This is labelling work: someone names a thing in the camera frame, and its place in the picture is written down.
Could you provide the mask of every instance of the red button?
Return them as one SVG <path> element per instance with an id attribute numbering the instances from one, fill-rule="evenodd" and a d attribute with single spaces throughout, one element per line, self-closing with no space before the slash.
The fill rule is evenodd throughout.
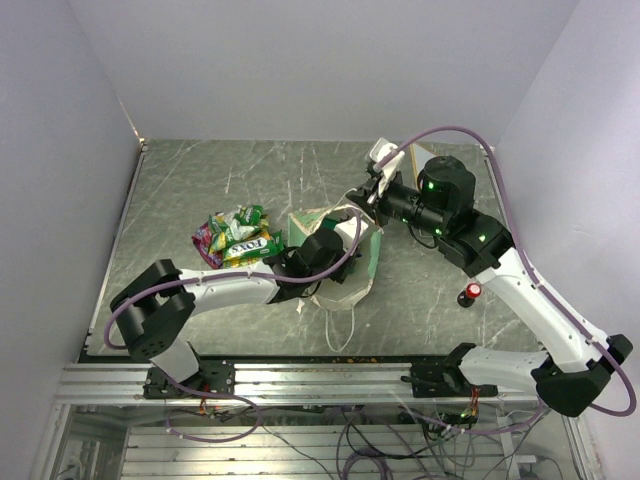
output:
<path id="1" fill-rule="evenodd" d="M 482 293 L 482 287 L 477 283 L 470 283 L 467 285 L 467 297 L 478 298 Z"/>

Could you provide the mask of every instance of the black bracket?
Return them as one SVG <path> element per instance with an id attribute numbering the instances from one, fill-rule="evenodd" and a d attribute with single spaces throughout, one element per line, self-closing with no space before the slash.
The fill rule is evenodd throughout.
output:
<path id="1" fill-rule="evenodd" d="M 468 382 L 455 382 L 452 385 L 451 369 L 445 361 L 448 358 L 424 357 L 423 361 L 411 364 L 410 376 L 403 376 L 401 380 L 411 384 L 414 398 L 471 397 L 472 385 Z M 481 397 L 498 395 L 498 388 L 495 385 L 478 385 L 478 390 Z"/>
<path id="2" fill-rule="evenodd" d="M 188 378 L 182 385 L 194 390 L 207 390 L 212 393 L 233 394 L 236 372 L 233 364 L 226 360 L 201 360 L 200 371 Z M 152 367 L 147 374 L 143 387 L 144 398 L 149 400 L 165 400 L 189 397 L 188 393 L 171 385 L 159 368 Z"/>

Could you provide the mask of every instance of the white wall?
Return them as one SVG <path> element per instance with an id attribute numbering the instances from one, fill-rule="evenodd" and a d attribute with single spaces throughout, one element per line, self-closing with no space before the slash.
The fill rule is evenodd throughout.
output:
<path id="1" fill-rule="evenodd" d="M 64 0 L 0 11 L 0 477 L 25 479 L 139 144 Z"/>
<path id="2" fill-rule="evenodd" d="M 498 144 L 534 263 L 582 314 L 640 348 L 640 3 L 582 0 Z M 637 385 L 640 354 L 625 369 Z M 600 403 L 627 405 L 619 380 Z M 589 415 L 610 480 L 632 478 L 639 414 Z"/>
<path id="3" fill-rule="evenodd" d="M 495 142 L 577 2 L 70 3 L 143 137 Z"/>

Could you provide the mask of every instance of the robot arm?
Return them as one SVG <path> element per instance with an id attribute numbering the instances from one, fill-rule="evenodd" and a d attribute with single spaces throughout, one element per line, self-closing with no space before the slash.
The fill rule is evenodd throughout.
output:
<path id="1" fill-rule="evenodd" d="M 593 326 L 539 274 L 537 281 L 531 279 L 509 231 L 497 219 L 474 210 L 475 177 L 459 160 L 429 160 L 418 176 L 419 190 L 403 185 L 402 175 L 396 173 L 399 162 L 389 162 L 384 167 L 393 166 L 391 181 L 389 173 L 377 173 L 375 164 L 396 148 L 384 139 L 378 141 L 369 154 L 370 180 L 347 198 L 383 225 L 395 218 L 431 233 L 445 259 L 497 294 L 545 348 L 521 353 L 461 344 L 445 361 L 450 386 L 459 389 L 466 383 L 500 385 L 535 393 L 564 415 L 582 413 L 613 373 L 612 366 L 591 341 L 608 345 L 609 353 L 619 363 L 630 354 L 631 343 L 623 335 L 609 337 Z M 542 285 L 571 314 L 577 315 L 590 338 L 585 338 L 543 295 Z"/>
<path id="2" fill-rule="evenodd" d="M 211 384 L 219 372 L 203 366 L 196 352 L 178 336 L 186 321 L 231 305 L 279 303 L 300 297 L 314 284 L 307 279 L 329 269 L 332 271 L 326 278 L 342 283 L 357 258 L 357 244 L 366 236 L 367 224 L 348 215 L 342 217 L 344 212 L 338 215 L 331 222 L 338 222 L 333 228 L 321 226 L 300 247 L 287 248 L 248 267 L 196 271 L 177 269 L 171 260 L 155 262 L 110 305 L 112 312 L 124 308 L 116 322 L 131 357 L 151 362 L 186 387 L 200 389 Z"/>

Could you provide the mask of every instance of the table surface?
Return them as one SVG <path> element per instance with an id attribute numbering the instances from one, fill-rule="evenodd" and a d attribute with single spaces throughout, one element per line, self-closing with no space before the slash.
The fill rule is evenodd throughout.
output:
<path id="1" fill-rule="evenodd" d="M 178 268 L 206 269 L 191 243 L 210 213 L 238 204 L 260 204 L 270 229 L 286 232 L 289 213 L 335 204 L 363 183 L 372 142 L 274 142 L 150 140 L 89 344 L 90 355 L 113 355 L 102 331 L 109 302 L 154 261 L 171 258 Z M 424 144 L 454 155 L 477 178 L 476 208 L 500 217 L 481 149 L 473 145 Z M 405 179 L 413 176 L 410 161 Z M 503 350 L 534 351 L 537 340 L 491 292 L 472 308 L 456 297 L 466 275 L 426 250 L 399 222 L 385 227 L 373 287 L 355 307 L 355 333 L 344 355 L 446 354 L 461 342 Z M 191 318 L 181 336 L 202 354 L 330 355 L 351 328 L 351 312 L 326 312 L 310 301 L 238 305 Z M 116 331 L 112 340 L 121 343 Z"/>

